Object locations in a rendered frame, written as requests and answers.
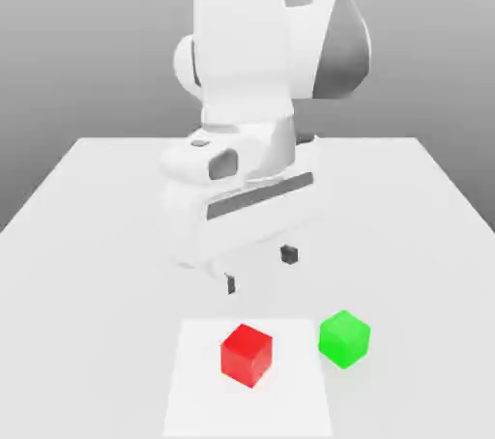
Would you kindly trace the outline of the small red cube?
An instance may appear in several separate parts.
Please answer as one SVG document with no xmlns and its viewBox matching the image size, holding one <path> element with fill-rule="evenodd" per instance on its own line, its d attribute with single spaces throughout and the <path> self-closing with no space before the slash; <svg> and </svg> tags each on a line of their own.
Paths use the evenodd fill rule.
<svg viewBox="0 0 495 439">
<path fill-rule="evenodd" d="M 235 381 L 253 388 L 270 368 L 273 338 L 240 324 L 220 345 L 220 370 Z"/>
</svg>

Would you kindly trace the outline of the small green cube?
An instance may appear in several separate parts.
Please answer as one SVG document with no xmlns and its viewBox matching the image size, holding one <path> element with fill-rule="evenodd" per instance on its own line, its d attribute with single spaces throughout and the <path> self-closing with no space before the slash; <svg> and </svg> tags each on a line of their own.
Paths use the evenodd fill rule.
<svg viewBox="0 0 495 439">
<path fill-rule="evenodd" d="M 320 324 L 318 349 L 345 369 L 367 353 L 370 333 L 369 325 L 343 309 Z"/>
</svg>

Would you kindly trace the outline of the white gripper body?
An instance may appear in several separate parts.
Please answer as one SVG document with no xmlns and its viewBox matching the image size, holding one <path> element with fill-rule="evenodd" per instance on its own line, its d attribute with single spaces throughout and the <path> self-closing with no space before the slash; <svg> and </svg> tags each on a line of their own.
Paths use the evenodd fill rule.
<svg viewBox="0 0 495 439">
<path fill-rule="evenodd" d="M 235 190 L 168 178 L 163 182 L 164 251 L 175 264 L 212 273 L 222 257 L 313 220 L 321 192 L 322 176 L 315 170 Z"/>
</svg>

